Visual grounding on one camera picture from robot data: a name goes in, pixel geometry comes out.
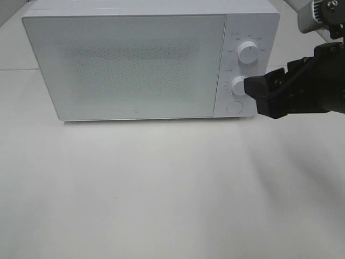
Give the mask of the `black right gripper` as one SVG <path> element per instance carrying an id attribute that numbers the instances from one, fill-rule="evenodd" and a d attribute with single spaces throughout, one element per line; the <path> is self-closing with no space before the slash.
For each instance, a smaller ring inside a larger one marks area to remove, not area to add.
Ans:
<path id="1" fill-rule="evenodd" d="M 344 113 L 344 43 L 321 44 L 314 56 L 289 62 L 287 77 L 289 85 L 280 68 L 244 79 L 259 114 L 279 119 L 288 113 Z"/>

